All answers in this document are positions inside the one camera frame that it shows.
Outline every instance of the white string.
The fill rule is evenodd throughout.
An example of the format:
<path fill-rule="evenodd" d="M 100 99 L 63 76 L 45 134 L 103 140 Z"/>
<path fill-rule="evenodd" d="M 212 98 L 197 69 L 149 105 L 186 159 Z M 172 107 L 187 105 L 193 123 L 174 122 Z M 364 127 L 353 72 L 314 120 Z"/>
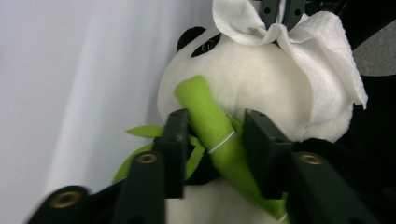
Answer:
<path fill-rule="evenodd" d="M 209 154 L 212 154 L 215 152 L 219 147 L 224 145 L 228 140 L 230 140 L 231 137 L 235 134 L 235 131 L 232 131 L 222 142 L 220 142 L 217 146 L 213 147 L 212 149 L 209 150 Z"/>
<path fill-rule="evenodd" d="M 285 213 L 285 215 L 283 215 L 283 217 L 281 217 L 278 222 L 282 223 L 286 218 L 288 217 L 288 213 Z"/>

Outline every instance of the white tissue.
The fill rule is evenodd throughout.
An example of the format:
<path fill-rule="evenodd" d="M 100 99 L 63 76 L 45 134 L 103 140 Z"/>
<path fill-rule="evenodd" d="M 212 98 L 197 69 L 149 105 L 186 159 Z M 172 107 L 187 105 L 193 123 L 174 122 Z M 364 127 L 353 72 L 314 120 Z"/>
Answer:
<path fill-rule="evenodd" d="M 267 30 L 248 0 L 214 0 L 213 19 L 222 33 L 239 44 L 258 46 L 277 41 L 289 54 L 312 87 L 309 125 L 334 119 L 353 103 L 366 107 L 368 97 L 345 30 L 334 14 L 304 15 L 289 32 L 279 23 Z"/>

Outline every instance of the white background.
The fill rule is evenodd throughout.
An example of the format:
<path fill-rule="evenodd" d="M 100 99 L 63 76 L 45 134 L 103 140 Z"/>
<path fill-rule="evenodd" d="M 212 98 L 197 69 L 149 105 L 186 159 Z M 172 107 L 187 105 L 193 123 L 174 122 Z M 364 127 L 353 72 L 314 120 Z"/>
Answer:
<path fill-rule="evenodd" d="M 163 69 L 211 0 L 0 0 L 0 223 L 24 223 L 53 190 L 110 185 L 160 124 Z"/>

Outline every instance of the green leaf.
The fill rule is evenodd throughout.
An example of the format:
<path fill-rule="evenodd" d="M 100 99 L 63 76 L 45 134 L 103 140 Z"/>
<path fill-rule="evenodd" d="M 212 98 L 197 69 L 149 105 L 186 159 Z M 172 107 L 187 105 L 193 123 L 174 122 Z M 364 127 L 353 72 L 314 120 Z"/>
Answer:
<path fill-rule="evenodd" d="M 244 131 L 244 124 L 239 121 L 239 119 L 235 119 L 233 117 L 228 117 L 230 119 L 231 125 L 233 125 L 233 129 L 235 132 L 239 135 L 242 136 L 242 133 Z"/>
<path fill-rule="evenodd" d="M 163 127 L 156 125 L 143 125 L 126 131 L 140 137 L 155 138 L 163 135 Z"/>
<path fill-rule="evenodd" d="M 190 136 L 190 144 L 195 146 L 195 149 L 186 163 L 186 180 L 190 179 L 192 174 L 195 172 L 205 152 L 205 148 L 202 146 L 198 138 Z"/>

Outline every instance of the white plush fur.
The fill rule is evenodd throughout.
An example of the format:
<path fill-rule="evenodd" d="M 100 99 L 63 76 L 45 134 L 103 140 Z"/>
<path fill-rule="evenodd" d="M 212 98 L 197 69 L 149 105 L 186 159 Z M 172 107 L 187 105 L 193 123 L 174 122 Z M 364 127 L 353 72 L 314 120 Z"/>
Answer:
<path fill-rule="evenodd" d="M 163 119 L 181 108 L 173 94 L 175 86 L 189 77 L 203 75 L 218 105 L 241 121 L 245 108 L 250 108 L 266 114 L 292 141 L 311 137 L 335 141 L 344 134 L 352 105 L 334 120 L 308 126 L 312 99 L 308 79 L 274 44 L 244 46 L 222 35 L 213 50 L 191 58 L 198 47 L 218 33 L 216 28 L 207 30 L 169 63 L 158 95 Z M 187 187 L 185 200 L 169 201 L 168 205 L 170 224 L 276 223 L 224 180 Z"/>

